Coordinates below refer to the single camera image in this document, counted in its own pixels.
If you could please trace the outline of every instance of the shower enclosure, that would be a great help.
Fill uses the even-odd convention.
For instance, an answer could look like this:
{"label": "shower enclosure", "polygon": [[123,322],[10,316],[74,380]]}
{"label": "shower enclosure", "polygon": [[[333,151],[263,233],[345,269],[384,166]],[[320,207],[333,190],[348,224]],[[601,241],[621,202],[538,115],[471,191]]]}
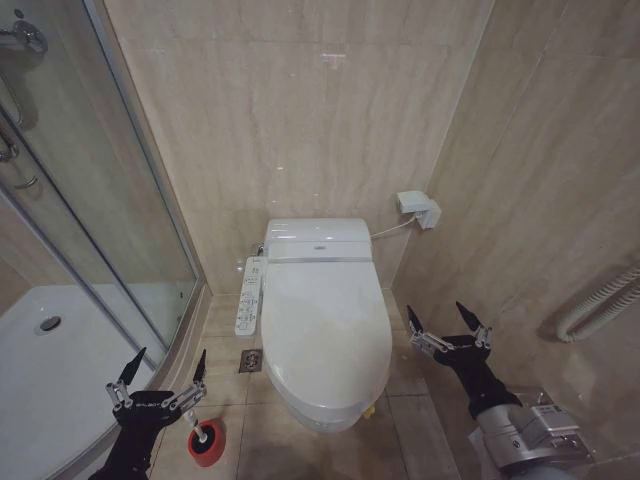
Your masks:
{"label": "shower enclosure", "polygon": [[85,3],[0,0],[0,478],[100,438],[104,384],[143,346],[151,380],[201,284]]}

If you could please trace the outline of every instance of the wall outlet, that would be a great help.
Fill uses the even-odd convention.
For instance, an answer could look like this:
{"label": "wall outlet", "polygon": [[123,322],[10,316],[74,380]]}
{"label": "wall outlet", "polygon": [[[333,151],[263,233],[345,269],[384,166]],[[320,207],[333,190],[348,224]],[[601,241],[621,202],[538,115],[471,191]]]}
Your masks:
{"label": "wall outlet", "polygon": [[440,219],[442,210],[435,200],[419,190],[397,194],[400,213],[413,213],[422,229],[434,228]]}
{"label": "wall outlet", "polygon": [[440,215],[442,215],[442,209],[440,205],[436,203],[435,200],[429,200],[431,203],[428,210],[424,212],[416,212],[416,218],[418,219],[418,223],[422,227],[422,229],[426,228],[435,228],[438,224],[438,220],[440,220]]}
{"label": "wall outlet", "polygon": [[429,197],[419,190],[400,192],[398,196],[398,208],[400,213],[423,212],[429,208]]}

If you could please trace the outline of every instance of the wall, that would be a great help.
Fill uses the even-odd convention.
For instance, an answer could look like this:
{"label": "wall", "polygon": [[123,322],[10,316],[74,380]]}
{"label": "wall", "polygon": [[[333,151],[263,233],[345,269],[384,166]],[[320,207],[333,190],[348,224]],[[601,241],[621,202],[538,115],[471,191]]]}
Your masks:
{"label": "wall", "polygon": [[0,316],[31,288],[27,281],[2,258],[0,258],[0,285],[2,285],[2,289],[0,289]]}
{"label": "wall", "polygon": [[37,285],[74,283],[66,270],[0,197],[0,260],[29,288]]}
{"label": "wall", "polygon": [[[638,471],[640,308],[588,341],[552,331],[640,258],[638,32],[639,2],[495,2],[428,184],[441,223],[412,233],[393,285],[438,334],[464,331],[455,300],[493,325],[502,379],[542,385],[585,428],[588,478]],[[424,371],[462,477],[478,478],[461,387]]]}
{"label": "wall", "polygon": [[[107,0],[214,293],[272,217],[400,218],[429,180],[491,0]],[[408,233],[378,240],[383,286]]]}

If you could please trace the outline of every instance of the toilet tank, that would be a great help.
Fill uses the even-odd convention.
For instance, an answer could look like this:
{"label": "toilet tank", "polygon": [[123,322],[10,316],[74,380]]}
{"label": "toilet tank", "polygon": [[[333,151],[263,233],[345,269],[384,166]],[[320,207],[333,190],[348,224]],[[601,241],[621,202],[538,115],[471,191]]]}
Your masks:
{"label": "toilet tank", "polygon": [[264,240],[269,263],[370,261],[371,238],[361,218],[278,218]]}

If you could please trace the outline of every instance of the floor drain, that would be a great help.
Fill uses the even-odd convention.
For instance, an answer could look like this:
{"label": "floor drain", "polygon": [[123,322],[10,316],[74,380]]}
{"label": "floor drain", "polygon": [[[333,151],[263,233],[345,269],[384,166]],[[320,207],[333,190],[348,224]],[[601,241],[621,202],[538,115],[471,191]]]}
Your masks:
{"label": "floor drain", "polygon": [[58,315],[49,317],[40,324],[40,330],[42,330],[45,333],[48,333],[51,330],[58,328],[61,322],[62,322],[62,318]]}
{"label": "floor drain", "polygon": [[240,356],[240,372],[259,372],[262,370],[262,350],[243,350]]}

